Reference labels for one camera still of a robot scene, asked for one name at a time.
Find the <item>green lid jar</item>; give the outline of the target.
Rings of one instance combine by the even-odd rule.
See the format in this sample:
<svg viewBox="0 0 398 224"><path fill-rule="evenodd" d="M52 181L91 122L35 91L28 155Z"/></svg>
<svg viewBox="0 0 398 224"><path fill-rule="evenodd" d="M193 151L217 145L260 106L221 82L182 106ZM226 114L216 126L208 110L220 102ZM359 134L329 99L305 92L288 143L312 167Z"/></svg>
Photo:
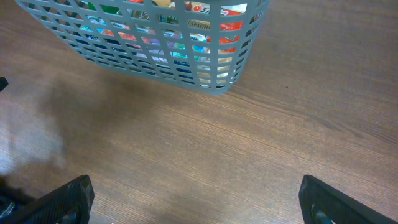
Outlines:
<svg viewBox="0 0 398 224"><path fill-rule="evenodd" d="M96 10L95 6L91 2L87 2L88 8L90 10ZM119 14L120 10L118 7L108 6L108 5L100 5L102 10L108 14Z"/></svg>

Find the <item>grey plastic slatted basket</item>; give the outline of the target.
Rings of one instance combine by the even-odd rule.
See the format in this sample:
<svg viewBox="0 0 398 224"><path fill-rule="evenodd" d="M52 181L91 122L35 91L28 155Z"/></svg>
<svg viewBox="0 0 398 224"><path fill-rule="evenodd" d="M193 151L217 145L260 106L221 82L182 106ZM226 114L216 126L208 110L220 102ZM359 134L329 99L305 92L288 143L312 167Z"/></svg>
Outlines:
<svg viewBox="0 0 398 224"><path fill-rule="evenodd" d="M34 19L41 22L46 28L62 39L70 48L101 67L151 78L161 82L171 83L185 88L204 91L209 94L220 94L226 92L232 84L240 77L246 63L246 59L252 48L257 30L265 16L268 8L268 0L194 0L196 2L208 3L211 7L209 14L187 12L184 2L189 0L174 0L175 9L153 6L153 0L143 0L143 4L129 3L128 0L19 0L18 5L27 11ZM87 2L91 2L96 10L90 10ZM246 11L237 16L221 16L221 6L235 6L247 4ZM105 13L100 5L118 7L119 14ZM150 19L136 19L131 17L128 10L146 11ZM158 14L176 14L180 19L179 25L160 24L156 20ZM106 25L91 23L87 16L95 16L104 19ZM189 19L200 19L211 22L209 30L201 30L187 26ZM125 22L130 31L113 28L111 20ZM234 31L220 31L221 22L241 21L242 28ZM91 32L80 30L78 25L88 25L94 31L99 42L90 40L87 35ZM160 46L143 43L141 36L136 30L136 25L149 26L155 30L155 35L148 34L160 40ZM110 29L114 37L97 33L97 27ZM183 34L183 44L186 49L173 49L166 45L170 37L162 37L164 29L175 29ZM128 40L119 37L118 32L134 34L141 49L133 49L126 45ZM211 36L211 42L197 42L189 38L190 33L207 34ZM233 43L220 44L219 38L227 35L238 35L239 40ZM196 53L192 45L209 47L209 54ZM221 54L220 50L235 47L235 51ZM172 57L170 52L186 53L188 58ZM199 86L196 76L195 65L200 57L217 59L221 57L232 57L234 65L233 82L224 88L205 89Z"/></svg>

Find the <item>beige powder pouch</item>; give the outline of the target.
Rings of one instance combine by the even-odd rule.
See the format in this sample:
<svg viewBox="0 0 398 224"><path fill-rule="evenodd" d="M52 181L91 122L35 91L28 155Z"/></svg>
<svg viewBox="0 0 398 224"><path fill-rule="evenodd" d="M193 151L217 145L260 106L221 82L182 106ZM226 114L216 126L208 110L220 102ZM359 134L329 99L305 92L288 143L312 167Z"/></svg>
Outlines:
<svg viewBox="0 0 398 224"><path fill-rule="evenodd" d="M211 59L200 57L195 65L199 86L205 89L224 88L233 82L235 71L232 57Z"/></svg>

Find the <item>red spaghetti pack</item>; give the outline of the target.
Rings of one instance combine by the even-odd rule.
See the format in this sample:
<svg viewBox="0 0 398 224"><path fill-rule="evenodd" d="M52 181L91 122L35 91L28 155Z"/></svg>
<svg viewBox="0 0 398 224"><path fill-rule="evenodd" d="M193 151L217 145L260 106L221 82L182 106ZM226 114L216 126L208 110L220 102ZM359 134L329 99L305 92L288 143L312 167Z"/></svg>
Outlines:
<svg viewBox="0 0 398 224"><path fill-rule="evenodd" d="M128 0L129 3L133 4L143 4L143 0ZM169 9L175 9L175 1L174 0L153 0L152 1L153 6L159 6L159 7L166 7ZM235 6L221 6L220 8L220 15L221 16L237 16L241 15L246 11L246 6L247 4L240 4L240 5L235 5ZM211 12L211 7L208 3L203 3L203 2L196 2L196 1L185 1L184 2L184 8L187 12L194 12L194 13L199 13L199 14L209 14ZM132 10L129 9L128 13L130 13L131 17L136 18L136 19L143 19L143 20L149 20L150 16L146 11L138 11L138 10ZM179 25L180 24L180 19L176 14L158 14L156 15L156 20L160 22L160 24L174 24L174 25ZM234 22L221 22L219 24L220 31L234 31L242 28L242 22L241 21L234 21ZM209 21L204 21L200 19L189 19L187 21L187 26L193 27L193 28L198 28L201 30L209 30L211 28L211 22ZM164 29L163 30L163 35L167 37L173 37L173 38L178 38L181 39L183 37L183 34L175 29ZM190 33L189 38L192 41L197 41L197 42L211 42L211 36L207 34L199 34L199 33ZM221 36L219 38L219 43L220 44L228 44L228 43L233 43L239 40L238 35L227 35L227 36ZM220 53L221 54L228 54L231 52L235 51L235 47L229 47L225 49L221 49ZM196 52L210 52L210 48L208 47L201 47L201 46L194 46L193 50Z"/></svg>

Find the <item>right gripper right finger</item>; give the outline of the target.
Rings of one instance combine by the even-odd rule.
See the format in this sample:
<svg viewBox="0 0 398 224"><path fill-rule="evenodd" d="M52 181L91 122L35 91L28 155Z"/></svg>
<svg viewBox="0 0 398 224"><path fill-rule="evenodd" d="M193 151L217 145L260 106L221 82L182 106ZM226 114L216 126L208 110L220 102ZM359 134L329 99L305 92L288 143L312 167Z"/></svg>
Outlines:
<svg viewBox="0 0 398 224"><path fill-rule="evenodd" d="M303 177L298 197L305 224L397 224L312 175Z"/></svg>

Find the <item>blue Kleenex tissue multipack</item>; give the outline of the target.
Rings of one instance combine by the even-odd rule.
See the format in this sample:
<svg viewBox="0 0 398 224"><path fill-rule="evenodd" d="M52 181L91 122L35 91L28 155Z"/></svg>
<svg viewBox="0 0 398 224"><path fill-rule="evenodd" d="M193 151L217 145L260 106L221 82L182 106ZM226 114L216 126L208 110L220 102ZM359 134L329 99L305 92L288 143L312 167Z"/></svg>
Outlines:
<svg viewBox="0 0 398 224"><path fill-rule="evenodd" d="M87 16L87 18L91 23L99 24L99 25L106 25L106 22L104 21L104 19L102 19L100 17ZM111 20L111 25L113 28L123 29L123 30L127 30L127 31L131 30L130 27L125 22ZM80 30L91 32L90 35L87 35L88 39L95 40L98 42L100 41L100 39L97 36L93 35L94 31L88 25L78 25L78 27ZM97 30L97 33L99 33L101 35L114 37L114 33L108 28L97 27L96 30ZM136 30L138 31L138 33L142 34L141 39L142 39L143 43L160 46L159 39L156 39L153 36L148 36L148 34L155 35L155 30L153 28L151 28L149 26L136 25ZM141 49L142 48L138 44L137 38L134 34L130 34L127 32L118 32L118 35L120 38L129 41L128 43L126 43L126 45L128 47L133 48L133 49ZM183 40L183 34L181 32L179 32L177 30L164 29L162 31L162 37L167 37L167 38L170 37L172 39L172 40L165 41L167 47L173 48L173 49L180 49L180 50L186 49L185 44L180 42L181 40ZM206 42L210 41L209 36L201 35L201 34L190 34L189 38L190 38L190 40L197 41L197 42L206 43ZM211 52L209 47L205 47L205 46L201 46L201 45L192 45L192 50L193 50L193 52L203 53L203 54L209 54ZM188 58L188 55L186 53L181 53L181 52L171 51L170 55L172 57L177 57L177 58L185 58L185 59Z"/></svg>

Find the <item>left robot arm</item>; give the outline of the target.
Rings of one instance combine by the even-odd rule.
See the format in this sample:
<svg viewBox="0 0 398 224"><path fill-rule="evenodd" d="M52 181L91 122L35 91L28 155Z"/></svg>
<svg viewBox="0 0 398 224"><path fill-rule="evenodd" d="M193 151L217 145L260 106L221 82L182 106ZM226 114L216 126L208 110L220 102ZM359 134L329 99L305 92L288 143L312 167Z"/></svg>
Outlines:
<svg viewBox="0 0 398 224"><path fill-rule="evenodd" d="M3 89L5 89L5 87L7 87L8 84L9 82L5 77L0 77L0 91L3 91Z"/></svg>

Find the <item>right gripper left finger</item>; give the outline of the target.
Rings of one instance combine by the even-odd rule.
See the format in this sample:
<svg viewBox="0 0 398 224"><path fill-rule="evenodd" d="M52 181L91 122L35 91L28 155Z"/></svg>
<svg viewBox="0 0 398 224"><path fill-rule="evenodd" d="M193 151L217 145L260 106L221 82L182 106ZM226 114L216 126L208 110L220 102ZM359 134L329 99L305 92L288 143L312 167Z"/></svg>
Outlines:
<svg viewBox="0 0 398 224"><path fill-rule="evenodd" d="M88 175L81 175L40 198L1 178L1 224L88 224L95 198Z"/></svg>

